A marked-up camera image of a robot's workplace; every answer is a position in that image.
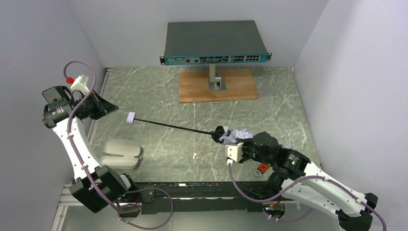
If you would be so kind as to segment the black folding umbrella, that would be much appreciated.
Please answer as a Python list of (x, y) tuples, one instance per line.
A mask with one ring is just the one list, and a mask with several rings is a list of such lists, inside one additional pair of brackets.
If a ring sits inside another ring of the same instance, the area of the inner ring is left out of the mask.
[(118, 110), (119, 113), (123, 113), (127, 115), (126, 122), (127, 124), (134, 124), (135, 121), (159, 125), (168, 128), (175, 128), (200, 134), (210, 135), (212, 139), (219, 144), (232, 144), (237, 143), (238, 141), (245, 140), (245, 139), (252, 139), (254, 137), (253, 133), (247, 129), (230, 129), (227, 126), (218, 126), (215, 128), (214, 131), (205, 131), (205, 130), (198, 130), (194, 128), (185, 128), (176, 125), (170, 125), (145, 119), (140, 119), (136, 117), (135, 112), (126, 112), (123, 110)]

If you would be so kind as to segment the beige umbrella case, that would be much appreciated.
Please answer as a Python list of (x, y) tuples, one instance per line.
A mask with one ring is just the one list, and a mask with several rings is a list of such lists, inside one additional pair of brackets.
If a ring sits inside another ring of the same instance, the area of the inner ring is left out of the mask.
[(102, 166), (114, 169), (134, 169), (140, 159), (142, 147), (133, 140), (109, 139), (103, 143), (104, 156), (99, 159)]

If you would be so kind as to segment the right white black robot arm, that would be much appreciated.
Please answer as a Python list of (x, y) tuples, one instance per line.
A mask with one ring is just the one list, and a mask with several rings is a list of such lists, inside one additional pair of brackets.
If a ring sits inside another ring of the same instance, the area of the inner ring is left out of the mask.
[(272, 173), (260, 192), (235, 189), (247, 200), (269, 203), (277, 198), (291, 199), (335, 218), (343, 231), (368, 231), (377, 215), (378, 197), (357, 192), (325, 173), (300, 152), (285, 147), (267, 132), (233, 139), (225, 147), (227, 165), (254, 160), (267, 165)]

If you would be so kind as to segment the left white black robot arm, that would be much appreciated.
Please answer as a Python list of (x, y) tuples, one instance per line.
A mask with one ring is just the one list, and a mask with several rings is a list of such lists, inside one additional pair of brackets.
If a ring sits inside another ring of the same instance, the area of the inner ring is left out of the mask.
[(73, 100), (66, 86), (51, 87), (42, 92), (47, 101), (43, 124), (59, 137), (70, 158), (75, 182), (69, 187), (71, 195), (93, 213), (123, 196), (136, 186), (126, 174), (118, 174), (101, 166), (85, 133), (83, 119), (100, 119), (117, 111), (118, 106), (106, 101), (96, 92), (88, 98)]

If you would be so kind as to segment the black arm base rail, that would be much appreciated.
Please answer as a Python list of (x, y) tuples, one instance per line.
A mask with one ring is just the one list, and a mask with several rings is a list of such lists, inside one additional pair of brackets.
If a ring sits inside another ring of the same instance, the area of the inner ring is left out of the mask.
[(231, 182), (138, 182), (136, 189), (118, 199), (121, 205), (138, 204), (142, 215), (166, 213), (171, 209), (167, 192), (173, 199), (174, 212), (235, 211), (262, 212), (266, 203), (243, 198)]

